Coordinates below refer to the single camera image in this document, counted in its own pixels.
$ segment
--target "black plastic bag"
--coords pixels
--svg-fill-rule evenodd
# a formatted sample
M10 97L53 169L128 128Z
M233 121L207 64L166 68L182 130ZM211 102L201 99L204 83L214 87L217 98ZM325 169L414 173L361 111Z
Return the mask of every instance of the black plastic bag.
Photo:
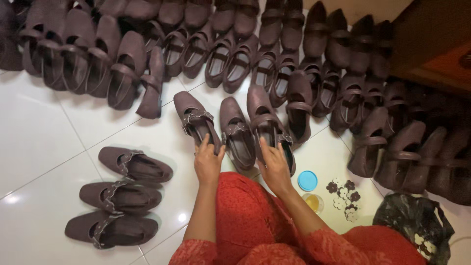
M419 250L424 245L415 242L416 234L424 239L423 242L431 242L436 247L435 253L427 252L431 265L446 265L450 259L448 241L455 231L436 201L402 193L386 195L374 215L373 225L383 225L398 231Z

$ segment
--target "yellow liquid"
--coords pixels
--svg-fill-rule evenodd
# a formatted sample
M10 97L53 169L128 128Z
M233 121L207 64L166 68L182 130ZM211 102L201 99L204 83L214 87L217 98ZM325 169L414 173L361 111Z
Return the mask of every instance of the yellow liquid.
M313 211L317 211L319 208L319 199L315 195L310 195L306 198L305 202Z

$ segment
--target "brown flower cutout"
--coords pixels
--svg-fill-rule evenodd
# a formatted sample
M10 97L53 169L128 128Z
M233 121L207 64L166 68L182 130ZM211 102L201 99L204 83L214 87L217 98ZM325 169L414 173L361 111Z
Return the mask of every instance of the brown flower cutout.
M354 190L355 183L353 181L347 180L347 183L345 183L345 188L347 188L348 190Z
M350 197L350 201L358 201L360 199L360 194L358 194L358 191L352 193L351 197Z
M327 190L329 191L329 193L334 193L337 191L337 184L333 183L333 182L330 182L329 185L327 185Z

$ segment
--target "woman's right hand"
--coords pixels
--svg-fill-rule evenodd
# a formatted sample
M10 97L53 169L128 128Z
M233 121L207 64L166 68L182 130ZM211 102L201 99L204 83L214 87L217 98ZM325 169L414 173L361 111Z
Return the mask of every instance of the woman's right hand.
M291 184L290 170L284 157L281 143L278 143L278 148L274 148L268 146L265 138L261 137L260 146L263 159L267 165L265 166L259 160L257 160L257 164L268 187L277 197L293 192L294 188Z

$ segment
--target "shoe insole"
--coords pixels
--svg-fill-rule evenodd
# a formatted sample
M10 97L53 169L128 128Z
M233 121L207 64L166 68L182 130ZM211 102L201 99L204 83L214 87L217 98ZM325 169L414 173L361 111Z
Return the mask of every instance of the shoe insole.
M206 47L201 39L193 40L184 54L185 66L192 67L199 63L206 53Z
M231 63L228 66L229 74L227 75L227 79L230 82L233 82L241 78L246 72L246 70L248 69L249 63L250 63L250 60L247 54L243 52L236 53L234 55L234 59L231 61Z
M269 87L273 79L275 64L270 59L262 59L256 66L255 83L265 88Z
M291 73L294 71L290 66L282 67L276 77L275 92L279 97L284 97L286 91L288 90L288 79L290 78Z
M208 65L210 76L216 76L222 73L224 65L229 58L229 49L225 46L219 46L210 58Z
M77 88L85 81L87 76L87 60L77 54L67 52L63 55L63 75L69 88Z
M174 65L180 60L185 44L179 38L173 37L165 47L163 58L166 65Z

